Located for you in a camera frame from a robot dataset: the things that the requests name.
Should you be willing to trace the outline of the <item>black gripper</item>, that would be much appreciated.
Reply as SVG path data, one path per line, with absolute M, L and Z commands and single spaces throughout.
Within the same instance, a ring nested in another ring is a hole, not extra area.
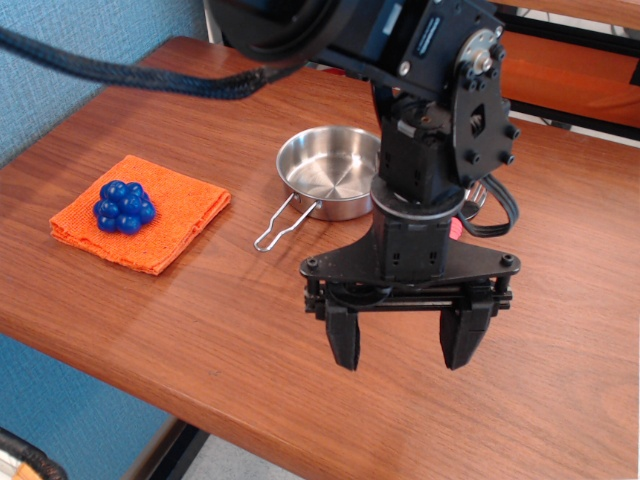
M 494 233 L 455 215 L 425 222 L 374 208 L 371 229 L 355 243 L 312 256 L 300 265 L 307 281 L 305 310 L 325 320 L 337 365 L 356 371 L 358 313 L 438 311 L 440 345 L 450 370 L 466 366 L 491 318 L 510 307 L 510 280 L 521 268 L 513 254 L 449 237 L 457 216 L 463 230 Z

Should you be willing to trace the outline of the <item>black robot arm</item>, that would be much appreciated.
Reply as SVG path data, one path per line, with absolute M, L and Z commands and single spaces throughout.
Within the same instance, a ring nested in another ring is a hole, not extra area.
M 511 300 L 521 266 L 455 241 L 465 195 L 482 186 L 508 233 L 519 216 L 494 171 L 512 163 L 518 128 L 501 94 L 503 23 L 487 1 L 214 1 L 230 45 L 265 64 L 306 61 L 368 80 L 381 128 L 373 223 L 352 245 L 307 259 L 306 308 L 324 321 L 336 363 L 355 369 L 362 312 L 437 310 L 446 366 L 466 365 Z

